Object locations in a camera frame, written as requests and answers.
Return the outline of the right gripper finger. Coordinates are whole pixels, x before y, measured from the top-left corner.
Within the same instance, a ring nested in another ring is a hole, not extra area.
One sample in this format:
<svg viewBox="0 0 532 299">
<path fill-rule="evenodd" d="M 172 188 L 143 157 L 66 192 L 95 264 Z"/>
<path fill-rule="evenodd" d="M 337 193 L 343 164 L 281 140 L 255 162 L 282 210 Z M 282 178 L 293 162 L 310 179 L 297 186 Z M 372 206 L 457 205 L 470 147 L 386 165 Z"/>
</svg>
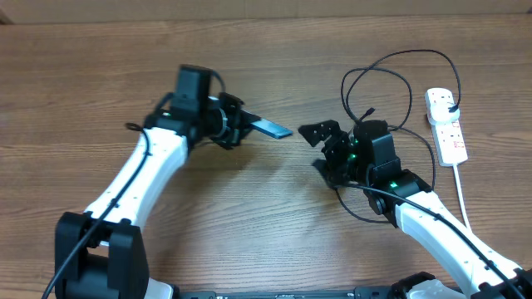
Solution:
<svg viewBox="0 0 532 299">
<path fill-rule="evenodd" d="M 326 120 L 311 125 L 302 125 L 298 133 L 312 146 L 327 140 L 340 132 L 340 126 L 335 120 Z"/>
<path fill-rule="evenodd" d="M 327 161 L 325 159 L 315 159 L 312 163 L 312 166 L 319 172 L 320 176 L 325 181 L 325 184 L 330 189 L 336 188 L 336 184 L 331 180 L 330 171 L 328 168 Z"/>
</svg>

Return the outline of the blue Galaxy smartphone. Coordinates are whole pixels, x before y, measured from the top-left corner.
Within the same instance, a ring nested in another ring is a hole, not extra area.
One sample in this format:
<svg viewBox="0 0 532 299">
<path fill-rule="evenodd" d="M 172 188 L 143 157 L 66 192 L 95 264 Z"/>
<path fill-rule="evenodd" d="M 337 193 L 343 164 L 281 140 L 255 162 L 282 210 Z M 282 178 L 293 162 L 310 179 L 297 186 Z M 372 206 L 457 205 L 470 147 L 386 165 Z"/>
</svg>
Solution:
<svg viewBox="0 0 532 299">
<path fill-rule="evenodd" d="M 250 126 L 252 129 L 278 140 L 289 137 L 293 134 L 291 130 L 264 118 L 253 121 Z"/>
</svg>

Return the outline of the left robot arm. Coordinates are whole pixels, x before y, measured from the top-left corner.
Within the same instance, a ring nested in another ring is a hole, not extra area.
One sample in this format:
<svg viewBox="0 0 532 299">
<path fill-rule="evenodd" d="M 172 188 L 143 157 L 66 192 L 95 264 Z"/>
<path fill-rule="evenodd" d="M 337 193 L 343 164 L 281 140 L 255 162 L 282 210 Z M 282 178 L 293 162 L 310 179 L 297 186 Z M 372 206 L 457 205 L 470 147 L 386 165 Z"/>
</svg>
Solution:
<svg viewBox="0 0 532 299">
<path fill-rule="evenodd" d="M 226 91 L 210 94 L 220 75 L 183 65 L 175 90 L 164 95 L 143 124 L 130 158 L 83 213 L 64 213 L 56 225 L 55 273 L 43 297 L 177 298 L 179 289 L 152 278 L 142 230 L 163 189 L 202 139 L 232 149 L 256 119 Z"/>
</svg>

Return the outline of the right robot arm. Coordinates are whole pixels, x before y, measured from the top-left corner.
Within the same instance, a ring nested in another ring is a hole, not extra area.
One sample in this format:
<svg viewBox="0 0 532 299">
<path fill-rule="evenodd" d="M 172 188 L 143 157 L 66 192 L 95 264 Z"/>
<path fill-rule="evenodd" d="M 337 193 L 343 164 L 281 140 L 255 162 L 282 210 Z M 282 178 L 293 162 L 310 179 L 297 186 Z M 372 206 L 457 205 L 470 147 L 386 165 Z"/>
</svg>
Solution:
<svg viewBox="0 0 532 299">
<path fill-rule="evenodd" d="M 316 164 L 333 189 L 360 189 L 372 210 L 420 243 L 456 287 L 419 272 L 393 284 L 390 298 L 529 298 L 531 272 L 482 242 L 441 202 L 430 184 L 401 166 L 387 122 L 368 120 L 352 131 L 335 120 L 302 125 L 311 145 L 323 144 Z"/>
</svg>

